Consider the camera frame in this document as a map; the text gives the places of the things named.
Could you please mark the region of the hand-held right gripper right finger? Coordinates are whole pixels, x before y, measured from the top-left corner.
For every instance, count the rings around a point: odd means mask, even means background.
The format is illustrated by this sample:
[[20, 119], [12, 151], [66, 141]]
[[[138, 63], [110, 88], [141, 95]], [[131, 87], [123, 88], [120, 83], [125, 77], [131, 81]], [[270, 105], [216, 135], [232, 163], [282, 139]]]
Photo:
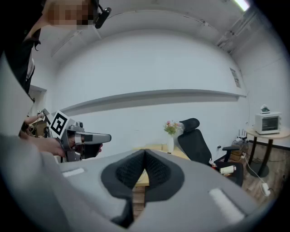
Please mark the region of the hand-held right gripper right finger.
[[182, 187], [168, 200], [146, 203], [137, 232], [249, 232], [258, 205], [240, 186], [207, 165], [154, 151], [184, 173]]

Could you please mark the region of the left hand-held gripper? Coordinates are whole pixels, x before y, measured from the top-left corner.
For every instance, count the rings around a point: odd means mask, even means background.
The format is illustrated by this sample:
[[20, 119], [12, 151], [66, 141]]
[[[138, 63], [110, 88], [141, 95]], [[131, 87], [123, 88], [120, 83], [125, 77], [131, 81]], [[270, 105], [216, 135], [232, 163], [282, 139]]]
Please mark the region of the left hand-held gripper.
[[[61, 111], [57, 111], [54, 115], [50, 124], [50, 132], [64, 150], [66, 162], [95, 158], [102, 144], [111, 141], [110, 134], [85, 132], [82, 122], [74, 121]], [[70, 145], [69, 138], [75, 135], [76, 142], [74, 145]]]

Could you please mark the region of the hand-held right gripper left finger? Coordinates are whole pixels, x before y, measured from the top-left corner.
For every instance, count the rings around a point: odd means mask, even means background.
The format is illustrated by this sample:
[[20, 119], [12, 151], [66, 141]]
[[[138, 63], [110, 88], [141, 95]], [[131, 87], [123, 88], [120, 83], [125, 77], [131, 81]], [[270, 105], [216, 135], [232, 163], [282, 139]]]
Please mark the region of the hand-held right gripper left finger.
[[146, 212], [135, 220], [133, 192], [145, 168], [145, 150], [60, 166], [60, 229], [146, 229]]

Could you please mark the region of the person's left hand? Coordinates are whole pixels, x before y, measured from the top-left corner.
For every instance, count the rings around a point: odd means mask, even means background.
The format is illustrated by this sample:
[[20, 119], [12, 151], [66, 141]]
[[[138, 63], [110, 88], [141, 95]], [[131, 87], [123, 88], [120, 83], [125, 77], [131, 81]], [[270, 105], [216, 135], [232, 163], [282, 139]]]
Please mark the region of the person's left hand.
[[46, 138], [45, 145], [46, 145], [45, 151], [55, 156], [65, 157], [65, 152], [61, 144], [55, 138]]

